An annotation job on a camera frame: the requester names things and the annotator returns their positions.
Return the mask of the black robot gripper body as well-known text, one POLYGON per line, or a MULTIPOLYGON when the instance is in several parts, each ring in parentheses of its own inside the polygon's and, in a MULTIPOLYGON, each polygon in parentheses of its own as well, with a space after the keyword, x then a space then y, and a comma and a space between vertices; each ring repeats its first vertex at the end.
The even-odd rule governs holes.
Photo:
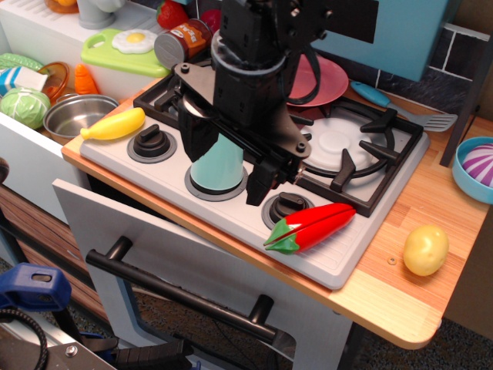
POLYGON ((253 160, 277 167, 274 185, 296 183, 310 144, 280 95, 280 70, 243 71, 215 65, 213 125, 253 160))

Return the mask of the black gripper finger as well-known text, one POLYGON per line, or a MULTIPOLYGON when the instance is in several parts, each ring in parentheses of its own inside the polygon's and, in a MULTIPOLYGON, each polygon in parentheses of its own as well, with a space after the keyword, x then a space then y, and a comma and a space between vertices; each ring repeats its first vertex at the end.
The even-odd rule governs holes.
POLYGON ((183 148, 192 162, 205 155, 219 137, 218 129, 212 124, 215 114, 188 100, 178 102, 178 127, 183 148))
POLYGON ((269 160, 263 160, 253 167, 248 176, 246 203, 259 206, 263 202, 277 178, 277 167, 269 160))

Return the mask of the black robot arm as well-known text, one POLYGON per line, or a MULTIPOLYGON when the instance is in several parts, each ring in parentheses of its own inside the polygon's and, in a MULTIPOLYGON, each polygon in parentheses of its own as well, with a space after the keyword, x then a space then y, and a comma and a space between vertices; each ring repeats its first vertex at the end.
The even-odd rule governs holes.
POLYGON ((186 63, 179 79, 178 125, 187 156, 197 161, 225 136, 254 159, 246 191, 257 206, 270 190, 293 183, 310 146, 287 107, 314 99, 291 91, 301 57, 315 76, 312 43, 336 32, 371 42, 376 1, 225 1, 213 36, 211 68, 186 63))

